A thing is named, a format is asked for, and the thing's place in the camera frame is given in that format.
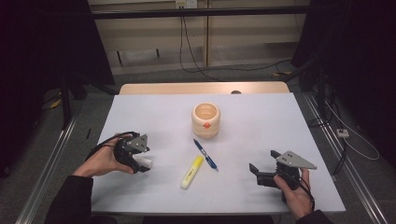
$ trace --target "table surface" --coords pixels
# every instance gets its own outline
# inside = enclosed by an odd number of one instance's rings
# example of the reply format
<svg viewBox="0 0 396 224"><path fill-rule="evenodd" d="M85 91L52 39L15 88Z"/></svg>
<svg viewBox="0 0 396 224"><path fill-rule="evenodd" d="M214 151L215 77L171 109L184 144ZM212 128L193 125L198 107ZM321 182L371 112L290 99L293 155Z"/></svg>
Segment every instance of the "table surface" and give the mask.
<svg viewBox="0 0 396 224"><path fill-rule="evenodd" d="M191 129L191 111L202 102L214 103L221 111L220 131L209 140L195 136ZM288 212L280 200L280 190L258 186L256 176L248 169L248 164L253 163L260 171L274 172L276 162L270 150L280 153L291 150L313 162L318 167L311 171L317 209L345 211L292 93L119 95L114 99L99 142L126 131L148 134L151 151L142 156L153 160L153 167L143 174L113 172L95 177L93 212L137 215ZM219 171L204 161L189 188L182 189L183 176L200 155L192 138L200 141Z"/></svg>

